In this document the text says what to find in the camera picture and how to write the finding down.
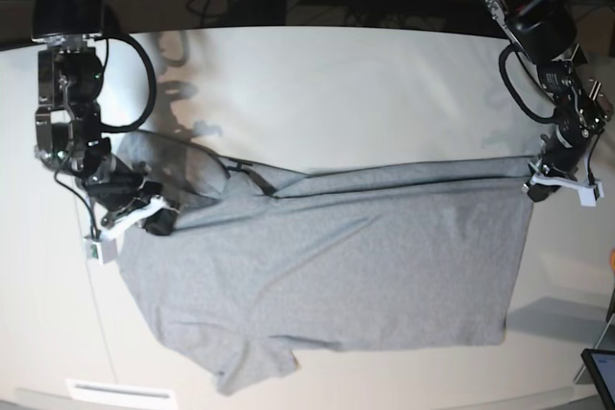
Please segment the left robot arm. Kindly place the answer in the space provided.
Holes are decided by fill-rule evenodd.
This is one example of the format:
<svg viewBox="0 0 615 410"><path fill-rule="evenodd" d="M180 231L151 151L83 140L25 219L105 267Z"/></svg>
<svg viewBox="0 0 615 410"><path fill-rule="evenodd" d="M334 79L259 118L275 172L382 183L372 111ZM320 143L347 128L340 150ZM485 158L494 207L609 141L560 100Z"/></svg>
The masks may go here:
<svg viewBox="0 0 615 410"><path fill-rule="evenodd" d="M591 74L566 1L481 1L509 40L498 58L505 88L528 118L553 127L543 138L540 154L529 163L525 192L539 203L568 188L577 192L581 205L595 206L604 191L592 171L591 157L613 118L614 107ZM512 54L534 65L537 85L553 104L551 115L541 116L530 109L514 87L507 71Z"/></svg>

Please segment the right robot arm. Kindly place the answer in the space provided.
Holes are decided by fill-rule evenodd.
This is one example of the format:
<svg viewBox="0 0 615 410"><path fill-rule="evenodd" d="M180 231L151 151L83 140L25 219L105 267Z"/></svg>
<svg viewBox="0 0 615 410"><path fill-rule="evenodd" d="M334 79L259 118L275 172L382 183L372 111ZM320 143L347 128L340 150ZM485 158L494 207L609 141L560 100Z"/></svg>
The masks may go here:
<svg viewBox="0 0 615 410"><path fill-rule="evenodd" d="M102 219L90 217L92 240L134 224L153 235L170 235L177 203L164 198L162 184L147 180L145 170L127 166L111 150L111 135L136 131L153 112L157 85L149 56L131 36L107 27L104 0L34 1L32 39L45 46L37 54L36 157L55 175L75 180L73 192L88 214L94 205L107 211ZM106 63L93 44L112 40L136 51L148 84L143 112L121 126L104 123L98 103Z"/></svg>

